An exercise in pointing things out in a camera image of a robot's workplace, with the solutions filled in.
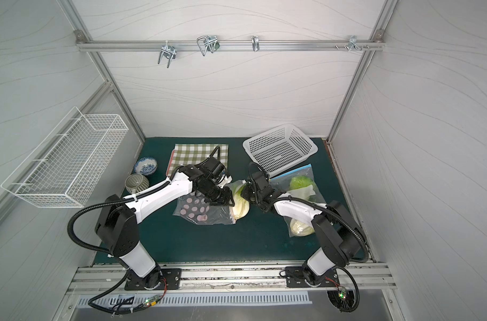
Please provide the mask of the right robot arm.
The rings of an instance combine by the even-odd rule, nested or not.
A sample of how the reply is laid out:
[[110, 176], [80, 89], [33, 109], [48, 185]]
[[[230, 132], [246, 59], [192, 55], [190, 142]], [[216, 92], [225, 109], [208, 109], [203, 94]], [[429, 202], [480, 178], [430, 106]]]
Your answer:
[[302, 265], [302, 275], [309, 286], [318, 286], [329, 270], [369, 260], [363, 230], [338, 201], [324, 204], [295, 197], [275, 189], [263, 172], [249, 175], [242, 197], [264, 212], [273, 211], [313, 228], [320, 247]]

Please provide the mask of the grey striped mug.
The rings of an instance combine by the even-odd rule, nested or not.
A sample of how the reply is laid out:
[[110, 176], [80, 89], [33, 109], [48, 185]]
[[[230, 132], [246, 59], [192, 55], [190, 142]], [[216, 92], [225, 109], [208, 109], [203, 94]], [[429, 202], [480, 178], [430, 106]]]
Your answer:
[[150, 187], [150, 183], [146, 176], [134, 173], [127, 177], [125, 183], [125, 189], [130, 194], [140, 193]]

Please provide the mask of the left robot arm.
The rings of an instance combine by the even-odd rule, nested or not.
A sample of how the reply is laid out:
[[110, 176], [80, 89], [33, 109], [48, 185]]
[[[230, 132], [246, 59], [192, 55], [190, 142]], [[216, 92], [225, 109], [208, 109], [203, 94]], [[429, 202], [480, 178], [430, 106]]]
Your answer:
[[139, 224], [172, 201], [192, 192], [210, 206], [233, 206], [232, 177], [214, 156], [196, 165], [180, 165], [164, 181], [134, 195], [109, 197], [94, 228], [108, 253], [140, 279], [158, 277], [160, 267], [140, 240]]

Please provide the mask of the aluminium top rail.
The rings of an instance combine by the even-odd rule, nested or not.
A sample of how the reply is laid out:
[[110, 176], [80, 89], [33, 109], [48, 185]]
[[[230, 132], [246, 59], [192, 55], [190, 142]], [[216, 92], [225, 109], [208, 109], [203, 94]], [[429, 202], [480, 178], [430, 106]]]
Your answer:
[[[318, 52], [336, 50], [335, 45], [345, 45], [348, 40], [263, 40], [259, 52]], [[166, 41], [90, 41], [77, 43], [81, 52], [159, 52]], [[196, 40], [168, 41], [177, 52], [200, 52]], [[219, 40], [219, 52], [253, 52], [249, 40]], [[361, 45], [368, 45], [366, 51], [381, 51], [386, 47], [384, 41], [358, 40]]]

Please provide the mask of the metal hook clamp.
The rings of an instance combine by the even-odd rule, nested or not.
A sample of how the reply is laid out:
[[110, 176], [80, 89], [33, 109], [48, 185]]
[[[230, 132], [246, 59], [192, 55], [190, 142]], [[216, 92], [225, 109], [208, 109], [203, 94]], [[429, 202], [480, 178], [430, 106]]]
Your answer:
[[198, 37], [196, 43], [202, 56], [206, 56], [208, 52], [213, 54], [220, 48], [220, 43], [217, 36], [201, 36]]
[[166, 61], [167, 68], [170, 68], [171, 62], [176, 59], [176, 56], [176, 49], [166, 41], [165, 45], [161, 47], [157, 63], [160, 64], [162, 61]]

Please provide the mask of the metal bracket right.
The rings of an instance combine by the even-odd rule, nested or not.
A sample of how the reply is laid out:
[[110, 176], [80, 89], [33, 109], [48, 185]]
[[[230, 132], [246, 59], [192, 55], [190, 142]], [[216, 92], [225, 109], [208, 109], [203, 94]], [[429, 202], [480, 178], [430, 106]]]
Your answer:
[[351, 36], [345, 45], [335, 45], [336, 50], [345, 50], [347, 52], [362, 52], [369, 49], [368, 45], [361, 45], [358, 43], [356, 36]]

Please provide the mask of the metal hook clamp left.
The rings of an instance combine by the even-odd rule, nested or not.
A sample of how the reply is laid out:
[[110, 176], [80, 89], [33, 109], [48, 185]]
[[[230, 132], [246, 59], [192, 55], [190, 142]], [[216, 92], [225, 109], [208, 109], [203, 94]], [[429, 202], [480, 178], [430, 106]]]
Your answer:
[[161, 47], [157, 63], [160, 64], [162, 61], [166, 61], [167, 68], [170, 68], [171, 62], [176, 59], [176, 56], [176, 49], [166, 41], [165, 45]]

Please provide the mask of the chinese cabbage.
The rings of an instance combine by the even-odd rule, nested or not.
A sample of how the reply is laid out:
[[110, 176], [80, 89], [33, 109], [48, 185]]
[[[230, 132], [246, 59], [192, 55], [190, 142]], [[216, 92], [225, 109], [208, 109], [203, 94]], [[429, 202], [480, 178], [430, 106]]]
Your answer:
[[242, 219], [250, 211], [250, 202], [242, 197], [245, 186], [245, 181], [238, 181], [231, 186], [234, 206], [230, 207], [230, 213], [235, 221]]
[[311, 226], [296, 219], [291, 219], [288, 226], [290, 237], [305, 237], [314, 233], [314, 229]]
[[298, 175], [290, 180], [289, 190], [297, 190], [305, 187], [312, 187], [317, 189], [317, 184], [308, 176]]

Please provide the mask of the metal hook clamp middle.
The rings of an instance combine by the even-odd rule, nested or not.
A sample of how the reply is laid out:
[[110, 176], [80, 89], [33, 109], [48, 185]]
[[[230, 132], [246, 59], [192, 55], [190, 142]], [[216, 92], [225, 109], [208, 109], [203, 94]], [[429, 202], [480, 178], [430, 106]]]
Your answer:
[[202, 56], [206, 56], [208, 52], [213, 54], [220, 48], [220, 43], [217, 36], [201, 36], [198, 37], [196, 43]]

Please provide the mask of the pink-dotted zipper bag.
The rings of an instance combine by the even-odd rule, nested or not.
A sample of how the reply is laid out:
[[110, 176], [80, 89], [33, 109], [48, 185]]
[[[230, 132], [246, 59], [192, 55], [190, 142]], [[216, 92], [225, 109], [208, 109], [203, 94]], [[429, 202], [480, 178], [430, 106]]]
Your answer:
[[[230, 183], [228, 187], [231, 188], [234, 183]], [[199, 226], [233, 225], [237, 222], [230, 213], [230, 207], [210, 206], [205, 202], [204, 196], [196, 192], [180, 197], [173, 215]]]

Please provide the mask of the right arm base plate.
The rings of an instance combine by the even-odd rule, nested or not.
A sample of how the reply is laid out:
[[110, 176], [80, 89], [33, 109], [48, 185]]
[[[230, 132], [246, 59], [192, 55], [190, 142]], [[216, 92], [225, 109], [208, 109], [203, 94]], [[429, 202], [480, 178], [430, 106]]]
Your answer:
[[336, 271], [328, 270], [322, 276], [308, 270], [306, 266], [287, 266], [279, 272], [286, 280], [287, 288], [338, 288], [340, 287]]

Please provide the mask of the clear blue-zip zipper bag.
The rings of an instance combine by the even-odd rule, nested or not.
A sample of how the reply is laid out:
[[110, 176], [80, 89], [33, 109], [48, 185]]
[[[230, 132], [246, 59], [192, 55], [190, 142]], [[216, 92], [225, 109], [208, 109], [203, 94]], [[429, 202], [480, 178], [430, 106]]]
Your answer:
[[[278, 175], [272, 179], [270, 179], [270, 184], [275, 188], [279, 189], [293, 197], [304, 199], [305, 201], [313, 202], [313, 203], [326, 203], [324, 197], [322, 196], [322, 193], [320, 192], [318, 186], [317, 189], [313, 189], [311, 186], [310, 187], [305, 187], [302, 189], [297, 189], [297, 190], [289, 190], [289, 184], [290, 180], [298, 175], [304, 175], [310, 177], [314, 181], [314, 174], [313, 174], [313, 168], [311, 164], [305, 165], [303, 167], [299, 167], [297, 169], [291, 170], [287, 173], [284, 173], [282, 175]], [[290, 223], [290, 220], [294, 219], [291, 217], [285, 217], [284, 220], [288, 224]]]

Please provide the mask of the blue floral bowl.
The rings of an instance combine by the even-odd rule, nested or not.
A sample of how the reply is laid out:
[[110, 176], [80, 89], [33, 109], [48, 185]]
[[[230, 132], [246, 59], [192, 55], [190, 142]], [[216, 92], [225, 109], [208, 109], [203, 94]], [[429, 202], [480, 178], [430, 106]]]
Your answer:
[[158, 167], [157, 161], [152, 157], [146, 156], [139, 159], [135, 163], [133, 167], [133, 171], [136, 174], [144, 175], [147, 177], [154, 174], [155, 171], [157, 170], [157, 167]]

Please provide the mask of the white plastic basket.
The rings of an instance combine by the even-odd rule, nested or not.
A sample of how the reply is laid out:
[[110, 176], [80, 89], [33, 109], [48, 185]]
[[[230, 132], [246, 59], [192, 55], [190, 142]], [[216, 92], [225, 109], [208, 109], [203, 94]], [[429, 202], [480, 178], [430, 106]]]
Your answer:
[[299, 128], [285, 124], [245, 140], [244, 150], [254, 163], [275, 177], [306, 161], [318, 147]]

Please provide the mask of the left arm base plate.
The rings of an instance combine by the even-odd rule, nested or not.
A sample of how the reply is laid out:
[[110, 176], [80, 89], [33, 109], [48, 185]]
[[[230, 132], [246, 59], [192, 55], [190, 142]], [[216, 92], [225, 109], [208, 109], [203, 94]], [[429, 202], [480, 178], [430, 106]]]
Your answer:
[[182, 269], [179, 268], [156, 267], [147, 276], [141, 278], [133, 270], [129, 270], [124, 289], [126, 291], [178, 290], [181, 273]]

